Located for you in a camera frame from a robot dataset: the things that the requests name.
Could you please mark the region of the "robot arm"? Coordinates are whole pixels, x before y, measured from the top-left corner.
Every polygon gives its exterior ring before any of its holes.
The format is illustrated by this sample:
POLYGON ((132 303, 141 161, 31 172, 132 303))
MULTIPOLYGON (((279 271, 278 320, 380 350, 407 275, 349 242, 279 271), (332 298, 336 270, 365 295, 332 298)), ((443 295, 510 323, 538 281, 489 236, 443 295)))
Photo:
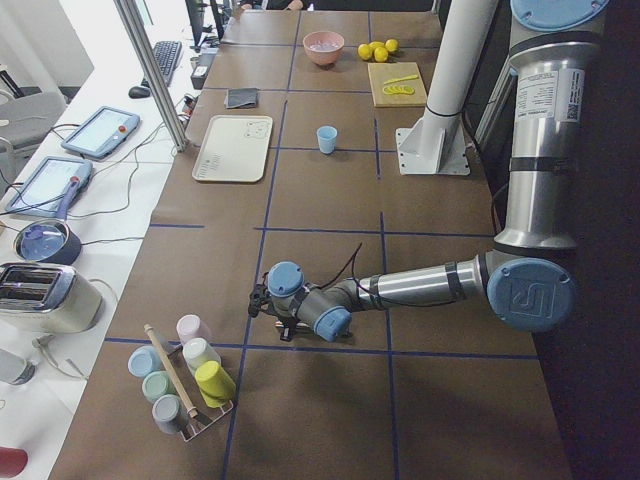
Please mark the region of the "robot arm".
POLYGON ((509 67, 517 78, 506 223, 491 251, 469 261, 323 287, 290 261, 275 264, 249 297, 290 340, 299 325, 332 342, 354 313, 432 307, 485 296, 509 326, 544 332, 565 321, 577 297, 559 261, 575 249, 565 208, 577 165, 571 154, 581 117, 585 71, 598 54, 603 1, 514 1, 509 67))

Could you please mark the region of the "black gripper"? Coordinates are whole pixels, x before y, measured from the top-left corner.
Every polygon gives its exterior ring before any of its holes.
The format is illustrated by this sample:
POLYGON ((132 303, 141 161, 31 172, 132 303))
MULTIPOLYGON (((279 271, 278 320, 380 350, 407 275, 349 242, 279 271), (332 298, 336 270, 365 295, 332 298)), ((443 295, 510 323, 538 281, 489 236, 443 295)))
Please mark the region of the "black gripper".
POLYGON ((256 318, 260 313, 277 319, 280 340, 289 341, 300 329, 305 329, 304 322, 298 322, 293 317, 278 313, 271 299, 271 294, 265 284, 256 284, 249 294, 248 314, 256 318))

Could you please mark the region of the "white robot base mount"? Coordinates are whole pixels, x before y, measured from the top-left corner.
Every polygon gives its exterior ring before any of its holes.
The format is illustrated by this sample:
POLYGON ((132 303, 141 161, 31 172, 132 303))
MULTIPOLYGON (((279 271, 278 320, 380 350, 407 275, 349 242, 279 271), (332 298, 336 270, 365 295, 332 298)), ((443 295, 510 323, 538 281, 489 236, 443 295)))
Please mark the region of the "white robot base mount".
POLYGON ((451 2, 424 113, 412 128, 396 130, 401 174, 470 173, 461 112, 497 5, 451 2))

